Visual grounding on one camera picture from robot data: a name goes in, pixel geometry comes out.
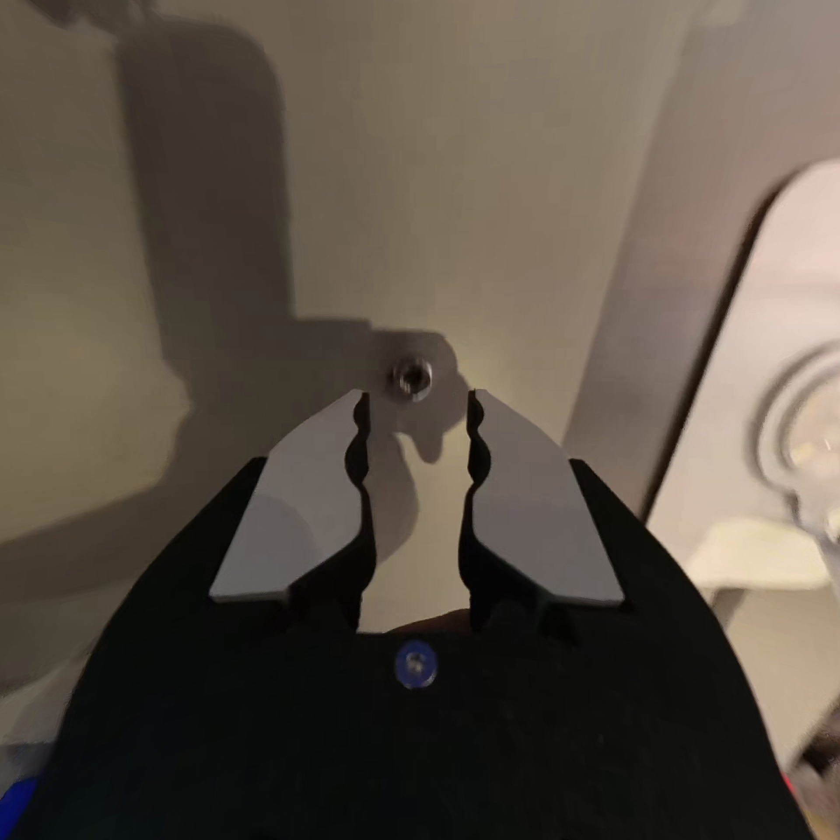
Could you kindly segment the blue plastic bin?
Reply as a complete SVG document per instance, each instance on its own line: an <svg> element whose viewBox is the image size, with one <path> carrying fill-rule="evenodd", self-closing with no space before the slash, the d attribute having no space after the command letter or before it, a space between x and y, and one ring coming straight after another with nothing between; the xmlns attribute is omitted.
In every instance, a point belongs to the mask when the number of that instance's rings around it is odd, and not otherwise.
<svg viewBox="0 0 840 840"><path fill-rule="evenodd" d="M13 782L1 797L1 839L8 839L30 803L39 782L37 775Z"/></svg>

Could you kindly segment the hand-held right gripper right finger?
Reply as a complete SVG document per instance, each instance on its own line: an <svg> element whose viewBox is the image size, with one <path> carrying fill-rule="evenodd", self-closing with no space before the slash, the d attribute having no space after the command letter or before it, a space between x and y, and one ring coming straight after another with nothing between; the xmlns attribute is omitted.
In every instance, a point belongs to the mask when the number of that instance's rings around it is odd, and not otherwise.
<svg viewBox="0 0 840 840"><path fill-rule="evenodd" d="M468 395L466 430L458 572L473 629L509 603L536 627L566 606L622 606L623 587L562 446L486 389Z"/></svg>

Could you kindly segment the white rounded appliance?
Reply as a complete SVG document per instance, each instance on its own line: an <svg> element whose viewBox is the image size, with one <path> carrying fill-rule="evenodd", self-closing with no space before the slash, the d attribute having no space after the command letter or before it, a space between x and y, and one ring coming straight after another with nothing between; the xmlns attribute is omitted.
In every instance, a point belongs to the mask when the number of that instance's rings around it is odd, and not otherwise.
<svg viewBox="0 0 840 840"><path fill-rule="evenodd" d="M717 615L776 758L838 702L839 164L759 223L647 524Z"/></svg>

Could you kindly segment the steel hex nut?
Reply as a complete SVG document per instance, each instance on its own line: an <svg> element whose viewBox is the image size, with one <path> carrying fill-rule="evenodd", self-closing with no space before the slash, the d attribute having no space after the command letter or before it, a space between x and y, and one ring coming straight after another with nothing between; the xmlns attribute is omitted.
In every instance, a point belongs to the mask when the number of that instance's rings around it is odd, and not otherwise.
<svg viewBox="0 0 840 840"><path fill-rule="evenodd" d="M396 398L405 402L423 401L434 384L434 368L422 356L404 356L392 367L390 388Z"/></svg>

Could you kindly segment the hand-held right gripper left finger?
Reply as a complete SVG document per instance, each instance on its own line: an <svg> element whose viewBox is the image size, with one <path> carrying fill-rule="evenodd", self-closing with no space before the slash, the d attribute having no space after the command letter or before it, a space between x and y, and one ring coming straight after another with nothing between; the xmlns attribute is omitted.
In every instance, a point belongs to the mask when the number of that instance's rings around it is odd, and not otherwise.
<svg viewBox="0 0 840 840"><path fill-rule="evenodd" d="M215 602L279 601L294 618L334 606L358 630L376 566L370 409L367 392L349 391L269 451L209 588Z"/></svg>

